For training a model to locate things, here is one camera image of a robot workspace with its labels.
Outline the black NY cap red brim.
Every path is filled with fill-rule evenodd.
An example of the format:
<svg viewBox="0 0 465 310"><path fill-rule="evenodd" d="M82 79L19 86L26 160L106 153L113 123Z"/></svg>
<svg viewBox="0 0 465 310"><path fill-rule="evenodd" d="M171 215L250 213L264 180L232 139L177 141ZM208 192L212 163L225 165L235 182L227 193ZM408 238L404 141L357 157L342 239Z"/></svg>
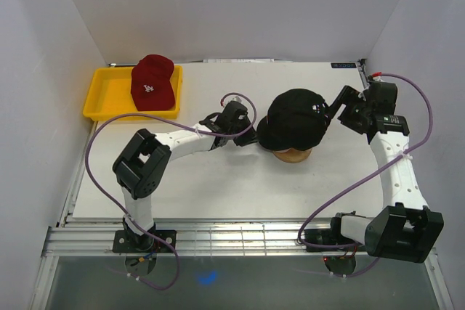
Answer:
<svg viewBox="0 0 465 310"><path fill-rule="evenodd" d="M260 120L258 143L269 151L309 150L320 144L327 128L324 98L308 89L279 94Z"/></svg>

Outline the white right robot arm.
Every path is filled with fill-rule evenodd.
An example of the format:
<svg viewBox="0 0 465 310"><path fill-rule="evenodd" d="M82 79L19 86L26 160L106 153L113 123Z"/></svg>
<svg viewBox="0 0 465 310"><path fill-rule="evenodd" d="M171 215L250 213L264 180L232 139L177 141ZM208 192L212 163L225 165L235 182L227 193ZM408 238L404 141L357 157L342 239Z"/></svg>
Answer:
<svg viewBox="0 0 465 310"><path fill-rule="evenodd" d="M365 91L345 86L328 110L342 125L367 137L380 174L381 212L374 218L338 213L331 219L328 241L337 250L353 242L370 256L422 263L444 227L431 211L416 181L409 148L408 123L395 115L397 87L374 81Z"/></svg>

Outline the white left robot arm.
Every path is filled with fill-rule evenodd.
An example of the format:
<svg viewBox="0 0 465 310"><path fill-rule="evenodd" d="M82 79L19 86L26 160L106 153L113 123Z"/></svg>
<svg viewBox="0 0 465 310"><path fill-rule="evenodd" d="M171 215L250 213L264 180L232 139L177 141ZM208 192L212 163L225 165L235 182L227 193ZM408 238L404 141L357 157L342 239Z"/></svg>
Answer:
<svg viewBox="0 0 465 310"><path fill-rule="evenodd" d="M154 245L150 196L161 183L167 165L187 155L223 147L229 140L240 147L256 142L247 108L234 100L222 112L199 121L192 131L153 134L140 129L135 133L113 164L129 213L124 219L124 231L132 248L143 252Z"/></svg>

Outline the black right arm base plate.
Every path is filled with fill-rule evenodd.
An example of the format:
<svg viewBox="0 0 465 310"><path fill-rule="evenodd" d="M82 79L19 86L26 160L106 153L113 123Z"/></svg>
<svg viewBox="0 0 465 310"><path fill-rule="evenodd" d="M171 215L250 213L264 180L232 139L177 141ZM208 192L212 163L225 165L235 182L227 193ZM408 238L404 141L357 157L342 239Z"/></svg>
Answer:
<svg viewBox="0 0 465 310"><path fill-rule="evenodd" d="M325 250L335 251L335 250L347 250L347 248L341 248L341 245L352 244L350 239L346 237L337 237L333 234L330 229L305 229L303 233L303 238L305 242L311 243L313 245L338 245L336 249L330 248L319 248L317 247L306 247L307 252L320 252Z"/></svg>

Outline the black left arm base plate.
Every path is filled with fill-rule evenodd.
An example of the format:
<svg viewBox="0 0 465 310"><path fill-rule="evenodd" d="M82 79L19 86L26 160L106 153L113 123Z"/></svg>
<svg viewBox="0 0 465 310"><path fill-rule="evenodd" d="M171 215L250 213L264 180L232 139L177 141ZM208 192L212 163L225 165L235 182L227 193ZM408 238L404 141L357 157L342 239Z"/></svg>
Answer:
<svg viewBox="0 0 465 310"><path fill-rule="evenodd" d="M113 238L113 253L171 253L176 246L176 230L156 230L153 234L158 238L153 239L146 234L138 235L126 230L116 231Z"/></svg>

